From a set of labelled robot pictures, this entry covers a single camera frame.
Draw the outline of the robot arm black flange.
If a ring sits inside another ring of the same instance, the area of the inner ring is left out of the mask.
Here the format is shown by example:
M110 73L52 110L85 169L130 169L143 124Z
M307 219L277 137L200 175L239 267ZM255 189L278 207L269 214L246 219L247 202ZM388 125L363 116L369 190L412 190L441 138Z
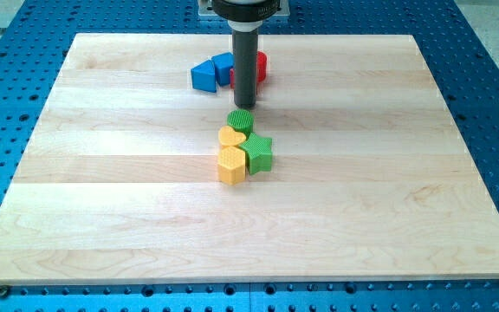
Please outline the robot arm black flange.
M273 16L279 0L212 0L213 11L238 32L251 32Z

